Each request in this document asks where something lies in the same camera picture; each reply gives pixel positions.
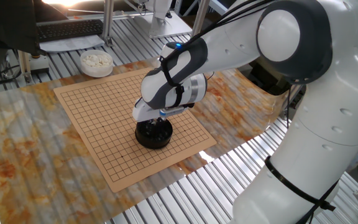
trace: white paper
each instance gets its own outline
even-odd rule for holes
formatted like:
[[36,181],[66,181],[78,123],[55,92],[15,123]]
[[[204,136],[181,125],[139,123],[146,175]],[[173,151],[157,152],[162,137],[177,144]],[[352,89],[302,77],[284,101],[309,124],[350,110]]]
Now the white paper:
[[98,35],[91,35],[40,43],[40,48],[46,52],[63,52],[68,50],[87,49],[90,47],[100,47],[102,45],[104,45],[104,41],[100,39]]

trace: wooden board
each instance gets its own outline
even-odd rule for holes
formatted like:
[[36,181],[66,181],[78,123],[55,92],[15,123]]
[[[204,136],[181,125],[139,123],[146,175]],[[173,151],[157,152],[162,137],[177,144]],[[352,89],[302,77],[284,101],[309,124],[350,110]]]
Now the wooden board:
[[168,118],[173,134],[163,149],[146,149],[137,142],[132,109],[149,70],[54,89],[113,192],[216,144],[189,111]]

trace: metal rod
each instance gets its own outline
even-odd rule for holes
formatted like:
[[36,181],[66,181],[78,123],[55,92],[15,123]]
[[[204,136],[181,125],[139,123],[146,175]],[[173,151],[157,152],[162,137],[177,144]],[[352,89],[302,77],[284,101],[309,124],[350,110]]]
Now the metal rod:
[[180,15],[181,2],[182,2],[182,0],[176,0],[175,8],[173,10],[178,16],[181,16]]
[[102,37],[107,46],[112,47],[112,11],[114,9],[114,0],[104,1],[104,20]]
[[193,31],[191,32],[191,37],[194,37],[201,31],[208,7],[209,0],[201,0],[201,3],[198,7],[196,20],[194,21]]
[[193,10],[194,7],[196,7],[197,3],[198,3],[198,0],[194,0],[193,3],[191,3],[191,6],[183,14],[183,16],[187,16],[191,12],[191,10]]

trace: keyboard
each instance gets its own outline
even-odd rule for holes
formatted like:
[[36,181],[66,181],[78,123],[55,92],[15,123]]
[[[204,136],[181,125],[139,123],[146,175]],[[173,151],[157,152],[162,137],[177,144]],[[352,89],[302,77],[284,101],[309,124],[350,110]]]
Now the keyboard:
[[37,25],[39,42],[101,34],[103,23],[99,19]]

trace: black strap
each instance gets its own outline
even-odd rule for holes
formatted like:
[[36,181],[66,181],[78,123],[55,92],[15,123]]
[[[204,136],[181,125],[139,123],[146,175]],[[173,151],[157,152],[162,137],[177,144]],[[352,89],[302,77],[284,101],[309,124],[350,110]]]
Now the black strap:
[[181,84],[173,82],[171,75],[169,74],[169,71],[168,71],[167,62],[165,61],[164,57],[160,56],[159,60],[161,62],[162,72],[164,73],[168,84],[172,87],[176,87],[175,90],[177,93],[177,99],[176,99],[175,103],[171,106],[171,108],[177,107],[177,106],[179,106],[179,104],[181,102],[181,98],[182,98],[183,93],[185,92],[185,89]]
[[164,73],[165,75],[165,78],[167,79],[167,82],[170,86],[172,87],[179,87],[181,86],[180,84],[177,84],[177,83],[174,83],[172,78],[171,78],[171,75],[169,74],[169,71],[168,71],[168,63],[167,61],[165,60],[165,58],[163,56],[160,56],[159,58],[160,62],[161,62],[161,68],[162,68],[162,72]]
[[[328,191],[320,198],[319,202],[323,203],[325,202],[325,200],[327,199],[328,195],[334,190],[335,186],[337,185],[337,183],[339,182],[339,180],[337,182],[335,182],[334,185],[331,186],[331,188],[328,189]],[[310,218],[310,223],[311,220],[313,219],[313,215],[314,215],[314,211],[317,210],[317,208],[319,207],[319,204],[315,204],[309,211],[308,213],[306,213],[299,221],[297,221],[296,224],[305,224],[308,219]]]
[[281,173],[278,170],[276,170],[276,168],[274,168],[273,164],[270,161],[270,156],[268,156],[266,158],[265,164],[266,164],[266,167],[269,169],[269,171],[281,183],[283,183],[286,187],[288,187],[290,190],[292,190],[292,192],[296,193],[299,197],[307,200],[308,202],[311,202],[311,203],[317,205],[317,207],[321,207],[324,210],[330,210],[332,212],[335,210],[335,207],[330,205],[329,202],[325,201],[325,198],[322,200],[314,198],[314,197],[308,195],[307,193],[305,193],[304,191],[302,191],[301,189],[299,189],[298,187],[296,187],[295,185],[293,185],[289,180],[287,180],[283,175],[281,175]]

